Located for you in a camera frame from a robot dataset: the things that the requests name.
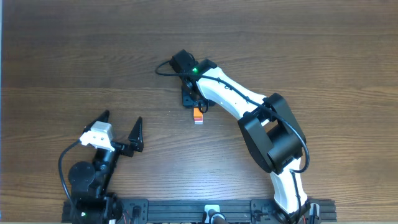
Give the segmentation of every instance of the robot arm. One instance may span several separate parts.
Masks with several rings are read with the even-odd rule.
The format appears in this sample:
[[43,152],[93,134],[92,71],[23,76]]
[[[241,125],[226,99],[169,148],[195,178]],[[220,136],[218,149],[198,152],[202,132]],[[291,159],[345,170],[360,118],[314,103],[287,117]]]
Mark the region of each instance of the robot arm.
[[307,195],[303,191],[300,174],[292,177],[290,173],[291,169],[299,170],[302,156],[302,145],[297,137],[282,123],[278,123],[267,133],[263,126],[270,120],[256,105],[248,103],[225,84],[201,77],[219,78],[226,81],[251,100],[272,109],[287,120],[305,141],[305,136],[283,97],[274,93],[267,98],[247,90],[227,77],[214,62],[206,59],[198,63],[185,50],[174,55],[169,64],[176,73],[196,75],[195,77],[180,76],[183,81],[183,93],[187,92],[193,101],[195,98],[202,98],[215,102],[238,120],[253,159],[261,168],[271,174],[276,203],[286,214],[300,210],[293,178],[297,183],[301,206],[305,205]]

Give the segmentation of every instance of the wooden table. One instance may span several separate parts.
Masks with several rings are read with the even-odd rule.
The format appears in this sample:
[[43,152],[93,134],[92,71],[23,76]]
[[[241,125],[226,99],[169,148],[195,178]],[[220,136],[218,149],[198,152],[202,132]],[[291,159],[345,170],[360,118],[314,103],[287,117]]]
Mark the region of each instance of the wooden table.
[[[58,157],[105,109],[121,141],[144,118],[144,152],[111,181],[120,197],[272,198],[236,120],[215,106],[194,125],[180,80],[154,73],[181,49],[287,99],[311,153],[303,187],[336,200],[339,221],[398,220],[398,2],[8,0],[3,13],[3,221],[60,221]],[[71,150],[64,173],[94,153]]]

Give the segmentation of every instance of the white plastic part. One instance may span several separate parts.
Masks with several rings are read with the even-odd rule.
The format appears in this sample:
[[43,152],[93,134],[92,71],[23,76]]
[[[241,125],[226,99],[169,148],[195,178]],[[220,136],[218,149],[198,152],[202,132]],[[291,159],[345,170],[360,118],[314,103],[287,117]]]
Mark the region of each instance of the white plastic part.
[[[263,103],[262,99],[266,97],[264,95],[253,93],[252,91],[239,85],[234,80],[227,77],[222,69],[220,69],[220,67],[211,68],[203,75],[220,78],[228,82],[245,96],[248,96],[251,100],[257,103]],[[256,105],[248,103],[244,98],[242,98],[242,96],[239,96],[235,91],[230,90],[229,88],[225,88],[225,84],[218,83],[217,81],[207,78],[201,78],[199,79],[199,81],[197,81],[197,85],[200,93],[207,100],[213,100],[224,109],[226,109],[229,113],[231,113],[236,119],[241,119],[245,112],[252,112],[257,108]],[[262,122],[262,125],[264,126],[267,123],[268,120],[265,120],[264,122]]]
[[89,131],[80,136],[80,141],[84,146],[91,144],[95,148],[114,151],[114,147],[111,145],[113,136],[112,124],[97,121]]
[[[299,209],[299,201],[297,200],[293,176],[290,173],[290,170],[299,170],[300,161],[301,158],[294,159],[292,162],[290,162],[290,164],[287,164],[283,172],[279,175],[271,172],[271,180],[274,184],[275,190],[275,202],[287,213],[292,213]],[[304,205],[305,201],[307,200],[307,194],[303,190],[300,174],[295,174],[295,178],[297,181],[297,188],[298,194],[300,195],[301,205]]]
[[209,223],[209,211],[213,209],[216,212],[220,212],[220,206],[219,205],[205,205],[205,212],[207,214],[205,223]]

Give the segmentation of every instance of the wood grain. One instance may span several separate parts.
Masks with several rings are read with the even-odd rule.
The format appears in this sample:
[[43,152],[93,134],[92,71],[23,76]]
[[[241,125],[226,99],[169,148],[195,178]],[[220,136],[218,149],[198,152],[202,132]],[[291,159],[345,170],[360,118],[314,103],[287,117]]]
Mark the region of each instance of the wood grain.
[[[398,220],[398,2],[8,0],[3,14],[3,221],[60,221],[59,154],[105,109],[120,140],[144,117],[144,152],[111,182],[121,197],[271,198],[236,120],[215,106],[193,125],[178,78],[154,74],[181,49],[287,99],[304,189],[339,221]],[[94,153],[73,149],[64,171]]]

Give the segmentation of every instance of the table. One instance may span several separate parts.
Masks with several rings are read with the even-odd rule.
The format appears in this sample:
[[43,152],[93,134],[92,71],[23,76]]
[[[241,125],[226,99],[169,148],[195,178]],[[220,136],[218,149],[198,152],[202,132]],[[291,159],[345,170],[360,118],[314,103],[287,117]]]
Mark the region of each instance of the table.
[[[398,220],[398,2],[4,1],[3,221],[59,222],[57,161],[111,111],[126,141],[144,118],[144,152],[123,157],[110,190],[150,200],[272,198],[236,120],[203,125],[180,80],[155,67],[181,49],[246,88],[284,96],[311,153],[303,187],[336,200],[339,221]],[[95,150],[79,146],[64,173]]]

